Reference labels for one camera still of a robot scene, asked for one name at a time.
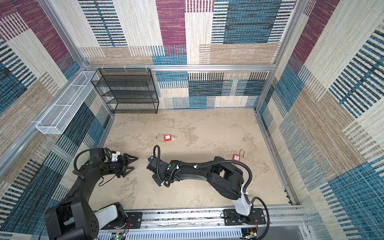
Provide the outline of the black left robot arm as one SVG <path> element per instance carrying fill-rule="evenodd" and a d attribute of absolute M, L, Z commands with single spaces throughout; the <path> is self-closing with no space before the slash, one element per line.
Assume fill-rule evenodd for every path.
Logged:
<path fill-rule="evenodd" d="M 95 186 L 104 184 L 104 176 L 126 177 L 134 170 L 130 164 L 138 158 L 108 148 L 87 149 L 80 154 L 86 152 L 90 158 L 81 167 L 77 166 L 78 157 L 74 159 L 73 173 L 77 180 L 72 188 L 55 207 L 45 212 L 45 228 L 51 240 L 94 240 L 104 227 L 122 229 L 124 233 L 132 227 L 133 221 L 119 202 L 94 212 L 89 199 Z"/>

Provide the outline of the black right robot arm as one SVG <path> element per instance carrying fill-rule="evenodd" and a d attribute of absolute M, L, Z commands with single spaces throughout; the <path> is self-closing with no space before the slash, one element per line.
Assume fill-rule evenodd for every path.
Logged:
<path fill-rule="evenodd" d="M 153 172 L 158 186 L 170 187 L 174 182 L 198 180 L 209 183 L 221 196 L 232 200 L 237 214 L 249 216 L 252 203 L 247 187 L 253 174 L 244 163 L 215 157 L 206 163 L 186 163 L 173 160 L 169 164 L 154 156 L 149 157 L 147 169 Z"/>

